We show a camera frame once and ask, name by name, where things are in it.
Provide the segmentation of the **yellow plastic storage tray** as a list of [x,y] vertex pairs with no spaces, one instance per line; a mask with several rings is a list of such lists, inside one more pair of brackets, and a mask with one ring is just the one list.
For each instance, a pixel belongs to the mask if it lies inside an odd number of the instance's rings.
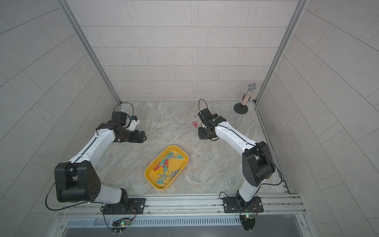
[[[180,159],[170,159],[168,164],[168,170],[169,172],[173,172],[175,170],[181,169],[181,171],[171,180],[169,181],[169,177],[166,179],[165,183],[166,185],[160,185],[157,183],[157,178],[159,177],[159,174],[154,174],[154,168],[159,165],[164,158],[167,158],[167,156],[170,153],[178,153],[182,157],[184,157],[182,160]],[[145,178],[146,180],[157,190],[165,190],[167,189],[179,176],[179,174],[184,170],[186,165],[188,164],[189,156],[188,154],[183,151],[181,148],[175,145],[171,145],[167,147],[164,151],[162,151],[157,158],[155,158],[146,168],[145,170]]]

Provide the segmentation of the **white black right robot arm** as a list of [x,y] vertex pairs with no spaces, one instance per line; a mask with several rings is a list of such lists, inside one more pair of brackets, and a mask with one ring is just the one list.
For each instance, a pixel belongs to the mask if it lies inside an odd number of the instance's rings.
[[206,115],[200,112],[198,116],[202,122],[202,127],[198,128],[201,140],[213,141],[221,138],[241,155],[242,174],[245,180],[236,196],[243,202],[250,202],[260,187],[276,172],[267,144],[247,138],[218,114]]

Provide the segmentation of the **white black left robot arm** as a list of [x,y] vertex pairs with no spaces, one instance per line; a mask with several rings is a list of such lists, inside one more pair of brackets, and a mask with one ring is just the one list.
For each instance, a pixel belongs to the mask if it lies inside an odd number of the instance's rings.
[[144,131],[131,131],[120,122],[100,124],[95,129],[94,136],[77,155],[56,166],[54,175],[57,200],[129,206],[126,190],[103,185],[95,167],[111,143],[144,143],[146,140]]

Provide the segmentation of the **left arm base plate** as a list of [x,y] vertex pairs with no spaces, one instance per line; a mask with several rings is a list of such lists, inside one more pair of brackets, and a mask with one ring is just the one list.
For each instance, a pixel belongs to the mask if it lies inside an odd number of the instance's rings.
[[135,215],[143,214],[145,208],[145,198],[130,198],[128,204],[123,201],[117,204],[106,204],[101,207],[104,215]]

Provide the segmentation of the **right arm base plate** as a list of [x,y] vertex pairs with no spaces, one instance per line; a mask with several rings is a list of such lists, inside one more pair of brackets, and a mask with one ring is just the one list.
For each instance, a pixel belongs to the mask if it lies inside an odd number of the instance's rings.
[[249,202],[245,202],[240,197],[221,197],[225,213],[263,213],[264,208],[261,198],[256,196]]

